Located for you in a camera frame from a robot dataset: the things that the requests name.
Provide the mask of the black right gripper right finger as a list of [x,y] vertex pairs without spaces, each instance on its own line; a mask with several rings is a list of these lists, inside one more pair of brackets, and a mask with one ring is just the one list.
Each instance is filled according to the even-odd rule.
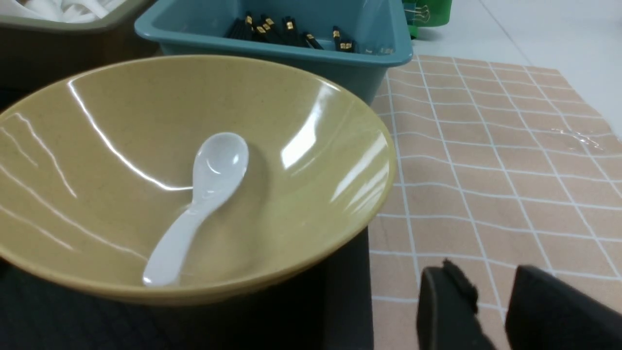
[[513,350],[619,350],[621,314],[530,264],[516,268],[505,332]]

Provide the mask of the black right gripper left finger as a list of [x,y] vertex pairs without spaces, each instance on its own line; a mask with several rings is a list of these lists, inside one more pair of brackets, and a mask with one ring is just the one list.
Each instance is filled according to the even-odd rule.
[[449,259],[422,271],[417,337],[421,350],[494,350],[477,317],[479,293]]

